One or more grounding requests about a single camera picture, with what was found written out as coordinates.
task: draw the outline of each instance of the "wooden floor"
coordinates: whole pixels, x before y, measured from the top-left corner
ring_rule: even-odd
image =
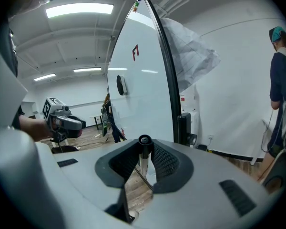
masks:
[[[49,145],[52,148],[50,139],[42,140],[43,143]],[[102,137],[101,127],[97,130],[96,126],[88,127],[83,130],[82,135],[77,139],[68,139],[69,145],[76,146],[80,151],[97,148],[106,147],[114,144],[114,139],[112,136],[112,130],[108,131],[106,137]],[[257,176],[257,171],[259,169],[260,163],[256,162],[254,166],[250,165],[249,161],[243,161],[233,158],[226,158],[229,162],[234,164],[239,169],[243,170],[245,173],[252,177]],[[130,178],[125,184],[126,197],[129,210],[136,210],[138,212],[142,211],[148,203],[152,200],[153,192],[144,183],[141,177],[134,170]]]

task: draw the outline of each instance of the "fluorescent light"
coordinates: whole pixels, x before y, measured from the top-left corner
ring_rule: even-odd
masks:
[[[111,71],[127,71],[126,68],[108,68],[108,70],[111,70]]]
[[[102,3],[74,3],[46,9],[48,18],[69,13],[107,13],[111,14],[113,5]]]
[[[102,68],[86,68],[86,69],[76,69],[74,72],[83,72],[83,71],[100,71]]]
[[[157,71],[141,70],[142,72],[158,73]]]
[[[48,75],[45,75],[45,76],[36,78],[36,79],[34,79],[34,80],[35,80],[35,81],[40,81],[40,80],[43,80],[43,79],[46,79],[46,78],[49,78],[49,77],[53,77],[53,76],[56,76],[56,74],[48,74]]]

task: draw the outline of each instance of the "black cable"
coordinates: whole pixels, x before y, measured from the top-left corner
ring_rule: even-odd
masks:
[[[138,169],[135,167],[134,170],[138,173],[138,175],[141,177],[141,179],[143,180],[143,182],[149,187],[149,189],[152,191],[153,190],[153,186],[149,184],[149,182],[144,178],[144,176],[142,176],[141,172],[138,171]]]
[[[58,146],[61,148],[61,144],[60,143],[58,143]],[[62,148],[61,148],[61,153],[63,153]]]

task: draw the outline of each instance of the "white sheet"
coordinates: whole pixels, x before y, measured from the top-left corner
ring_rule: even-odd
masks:
[[[160,20],[171,48],[179,92],[182,92],[214,69],[220,58],[194,31],[168,18]]]

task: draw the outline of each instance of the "blue hair cap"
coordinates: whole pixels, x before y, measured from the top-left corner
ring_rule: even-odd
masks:
[[[272,38],[271,38],[272,42],[276,42],[277,40],[281,39],[281,34],[280,34],[281,31],[284,31],[284,29],[281,26],[277,26],[274,29],[273,34],[272,34]]]

